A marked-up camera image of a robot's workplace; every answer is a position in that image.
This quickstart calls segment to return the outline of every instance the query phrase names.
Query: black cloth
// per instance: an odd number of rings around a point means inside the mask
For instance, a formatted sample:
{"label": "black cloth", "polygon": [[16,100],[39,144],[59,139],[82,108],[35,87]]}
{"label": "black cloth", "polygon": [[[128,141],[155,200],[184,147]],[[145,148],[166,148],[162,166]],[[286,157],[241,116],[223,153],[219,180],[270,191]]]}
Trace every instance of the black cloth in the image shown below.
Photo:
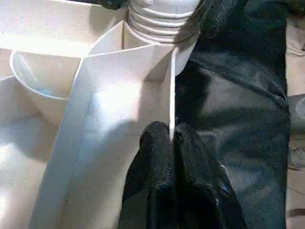
{"label": "black cloth", "polygon": [[189,125],[175,129],[180,229],[246,229],[241,207],[223,167]]}
{"label": "black cloth", "polygon": [[149,124],[139,145],[126,177],[119,228],[175,229],[175,167],[167,125]]}
{"label": "black cloth", "polygon": [[176,77],[176,115],[225,166],[249,229],[284,229],[286,5],[250,0]]}
{"label": "black cloth", "polygon": [[230,181],[188,125],[165,123],[143,131],[126,177],[119,228],[247,229]]}
{"label": "black cloth", "polygon": [[230,15],[242,9],[247,0],[211,0],[200,19],[201,38],[215,37],[225,26]]}

